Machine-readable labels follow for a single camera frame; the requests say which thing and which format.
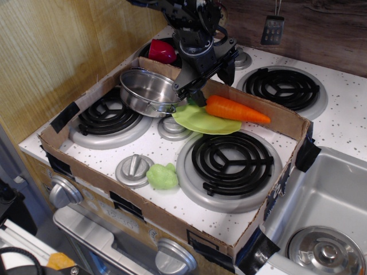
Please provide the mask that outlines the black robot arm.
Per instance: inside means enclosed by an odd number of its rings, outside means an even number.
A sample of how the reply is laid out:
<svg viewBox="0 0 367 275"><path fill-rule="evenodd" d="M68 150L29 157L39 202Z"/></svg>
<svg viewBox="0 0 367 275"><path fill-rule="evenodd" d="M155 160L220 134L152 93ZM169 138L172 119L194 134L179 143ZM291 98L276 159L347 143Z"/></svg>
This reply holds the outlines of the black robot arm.
<svg viewBox="0 0 367 275"><path fill-rule="evenodd" d="M173 90L180 99L190 98L206 106L201 91L206 82L218 75L227 85L235 77L239 55L236 40L220 26L221 6L215 1L131 1L132 5L160 11L173 28L175 47L182 60L181 72Z"/></svg>

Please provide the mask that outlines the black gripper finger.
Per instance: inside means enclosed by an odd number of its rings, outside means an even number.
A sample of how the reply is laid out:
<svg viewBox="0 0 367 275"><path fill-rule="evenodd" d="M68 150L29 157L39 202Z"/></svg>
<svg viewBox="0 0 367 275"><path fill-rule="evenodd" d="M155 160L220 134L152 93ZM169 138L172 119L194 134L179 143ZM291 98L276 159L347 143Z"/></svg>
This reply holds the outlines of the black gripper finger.
<svg viewBox="0 0 367 275"><path fill-rule="evenodd" d="M190 89L188 96L197 106L206 106L206 98L200 89Z"/></svg>
<svg viewBox="0 0 367 275"><path fill-rule="evenodd" d="M224 84L231 86L235 79L235 60L230 59L224 62L217 72L217 76Z"/></svg>

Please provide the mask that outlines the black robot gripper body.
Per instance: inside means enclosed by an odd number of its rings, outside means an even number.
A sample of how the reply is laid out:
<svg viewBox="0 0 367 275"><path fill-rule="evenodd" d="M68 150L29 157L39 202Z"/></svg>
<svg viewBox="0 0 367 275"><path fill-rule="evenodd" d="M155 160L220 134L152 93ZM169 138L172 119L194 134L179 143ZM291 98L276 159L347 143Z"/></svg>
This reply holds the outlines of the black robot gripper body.
<svg viewBox="0 0 367 275"><path fill-rule="evenodd" d="M190 89L202 89L224 62L239 55L234 38L209 40L204 48L184 47L178 37L173 41L182 58L181 71L173 82L173 90L181 100L189 97Z"/></svg>

